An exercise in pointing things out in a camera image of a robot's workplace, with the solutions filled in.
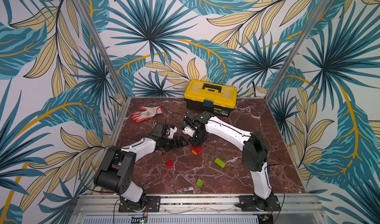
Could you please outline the green square lego brick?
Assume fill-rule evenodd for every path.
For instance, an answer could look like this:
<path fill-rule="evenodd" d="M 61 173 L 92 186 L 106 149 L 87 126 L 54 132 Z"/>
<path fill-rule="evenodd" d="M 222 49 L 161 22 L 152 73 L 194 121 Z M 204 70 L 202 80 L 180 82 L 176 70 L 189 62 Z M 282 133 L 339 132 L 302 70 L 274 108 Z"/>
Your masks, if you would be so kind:
<path fill-rule="evenodd" d="M 203 186 L 203 184 L 204 184 L 204 180 L 202 180 L 202 179 L 198 179 L 197 180 L 197 182 L 196 182 L 196 185 L 198 186 L 198 187 L 202 187 Z"/>

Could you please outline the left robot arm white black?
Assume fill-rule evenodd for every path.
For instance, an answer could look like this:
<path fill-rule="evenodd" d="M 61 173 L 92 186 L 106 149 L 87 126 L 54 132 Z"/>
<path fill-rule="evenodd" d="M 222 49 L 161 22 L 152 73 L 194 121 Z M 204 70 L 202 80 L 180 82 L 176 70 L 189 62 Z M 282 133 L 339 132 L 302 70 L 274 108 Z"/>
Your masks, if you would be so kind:
<path fill-rule="evenodd" d="M 120 196 L 120 203 L 131 211 L 147 209 L 146 192 L 133 181 L 135 163 L 155 151 L 166 154 L 183 148 L 189 143 L 183 136 L 176 136 L 173 125 L 158 124 L 154 130 L 139 141 L 125 147 L 110 147 L 95 174 L 94 184 Z"/>

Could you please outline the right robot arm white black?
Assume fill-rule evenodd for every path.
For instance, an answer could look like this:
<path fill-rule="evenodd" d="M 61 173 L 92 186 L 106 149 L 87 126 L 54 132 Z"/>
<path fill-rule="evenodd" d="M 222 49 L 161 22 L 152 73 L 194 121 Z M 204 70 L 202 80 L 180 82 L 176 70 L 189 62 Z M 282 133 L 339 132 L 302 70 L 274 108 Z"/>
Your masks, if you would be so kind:
<path fill-rule="evenodd" d="M 193 112 L 187 113 L 184 116 L 182 131 L 190 136 L 189 143 L 193 149 L 201 148 L 210 134 L 237 147 L 242 152 L 242 164 L 250 170 L 254 184 L 254 200 L 238 206 L 243 210 L 275 210 L 277 197 L 268 177 L 268 148 L 259 132 L 241 130 L 209 112 L 203 112 L 199 116 Z"/>

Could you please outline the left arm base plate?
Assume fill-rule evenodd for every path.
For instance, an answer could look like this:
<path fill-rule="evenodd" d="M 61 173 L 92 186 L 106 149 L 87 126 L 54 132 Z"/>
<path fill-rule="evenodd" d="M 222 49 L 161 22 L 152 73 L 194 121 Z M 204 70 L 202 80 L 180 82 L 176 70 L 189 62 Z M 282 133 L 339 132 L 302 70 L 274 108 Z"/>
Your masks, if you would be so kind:
<path fill-rule="evenodd" d="M 148 213 L 158 213 L 161 204 L 160 196 L 143 195 L 138 202 L 132 202 L 126 198 L 120 198 L 120 213 L 139 213 L 148 211 Z"/>

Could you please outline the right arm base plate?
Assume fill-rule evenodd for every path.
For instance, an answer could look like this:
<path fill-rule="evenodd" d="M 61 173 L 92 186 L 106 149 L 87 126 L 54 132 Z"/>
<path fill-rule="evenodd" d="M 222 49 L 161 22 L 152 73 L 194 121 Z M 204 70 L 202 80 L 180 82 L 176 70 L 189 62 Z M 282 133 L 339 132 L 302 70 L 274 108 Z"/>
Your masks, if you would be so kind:
<path fill-rule="evenodd" d="M 269 196 L 267 199 L 257 195 L 241 195 L 235 204 L 243 212 L 269 212 L 280 211 L 281 205 L 276 195 Z"/>

